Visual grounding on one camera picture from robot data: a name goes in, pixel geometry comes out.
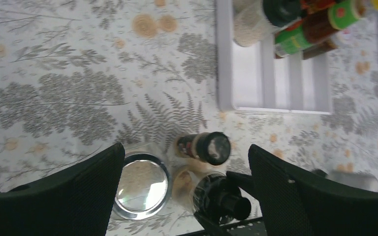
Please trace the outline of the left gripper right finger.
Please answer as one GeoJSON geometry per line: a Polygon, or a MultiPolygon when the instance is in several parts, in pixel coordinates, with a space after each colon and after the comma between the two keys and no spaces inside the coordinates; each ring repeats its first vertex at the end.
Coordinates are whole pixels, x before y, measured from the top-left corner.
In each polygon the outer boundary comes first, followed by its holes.
{"type": "Polygon", "coordinates": [[[378,193],[340,184],[257,145],[248,153],[270,236],[378,236],[378,193]]]}

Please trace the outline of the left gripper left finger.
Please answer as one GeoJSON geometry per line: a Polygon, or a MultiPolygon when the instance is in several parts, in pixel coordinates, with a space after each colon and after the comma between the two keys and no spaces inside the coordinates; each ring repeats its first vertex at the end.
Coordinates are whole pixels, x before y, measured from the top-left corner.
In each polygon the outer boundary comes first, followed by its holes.
{"type": "Polygon", "coordinates": [[[0,192],[0,236],[103,236],[125,159],[121,143],[0,192]]]}

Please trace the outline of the glass jar with metal lid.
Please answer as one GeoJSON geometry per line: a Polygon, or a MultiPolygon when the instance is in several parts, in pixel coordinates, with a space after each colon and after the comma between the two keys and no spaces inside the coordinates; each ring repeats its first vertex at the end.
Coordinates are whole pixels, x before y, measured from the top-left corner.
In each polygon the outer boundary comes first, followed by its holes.
{"type": "Polygon", "coordinates": [[[171,195],[168,158],[152,142],[127,145],[125,152],[113,212],[123,219],[145,220],[158,213],[171,195]]]}

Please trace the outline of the black perforated lid spice jar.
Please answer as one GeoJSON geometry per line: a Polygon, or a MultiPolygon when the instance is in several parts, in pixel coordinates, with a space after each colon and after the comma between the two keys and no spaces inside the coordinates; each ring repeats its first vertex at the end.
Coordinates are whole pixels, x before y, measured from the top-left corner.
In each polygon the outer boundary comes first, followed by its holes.
{"type": "Polygon", "coordinates": [[[190,213],[201,213],[217,224],[245,220],[252,209],[240,188],[217,171],[182,166],[173,174],[172,199],[190,213]]]}

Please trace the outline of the small black pepper bottle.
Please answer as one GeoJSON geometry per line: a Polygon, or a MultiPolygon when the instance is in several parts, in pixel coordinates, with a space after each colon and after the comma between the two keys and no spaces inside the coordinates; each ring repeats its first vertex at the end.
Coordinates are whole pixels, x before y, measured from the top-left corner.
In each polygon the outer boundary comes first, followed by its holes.
{"type": "Polygon", "coordinates": [[[222,132],[186,134],[177,137],[173,143],[176,155],[219,166],[231,155],[231,143],[222,132]]]}

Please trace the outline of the white divided organizer tray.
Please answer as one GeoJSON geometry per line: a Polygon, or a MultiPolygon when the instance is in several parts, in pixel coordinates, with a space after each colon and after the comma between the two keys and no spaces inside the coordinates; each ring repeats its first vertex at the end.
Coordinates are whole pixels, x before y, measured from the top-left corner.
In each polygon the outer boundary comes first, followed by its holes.
{"type": "Polygon", "coordinates": [[[274,57],[273,38],[251,47],[233,41],[233,6],[216,1],[218,89],[222,111],[333,112],[328,56],[304,60],[301,53],[274,57]]]}

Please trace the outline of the red lid chili sauce jar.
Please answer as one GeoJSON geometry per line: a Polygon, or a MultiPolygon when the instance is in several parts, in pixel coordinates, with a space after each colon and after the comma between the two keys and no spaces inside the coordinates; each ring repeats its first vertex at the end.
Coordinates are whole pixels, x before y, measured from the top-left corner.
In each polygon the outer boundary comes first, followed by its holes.
{"type": "Polygon", "coordinates": [[[337,0],[300,0],[302,8],[308,14],[321,11],[336,4],[337,0]]]}

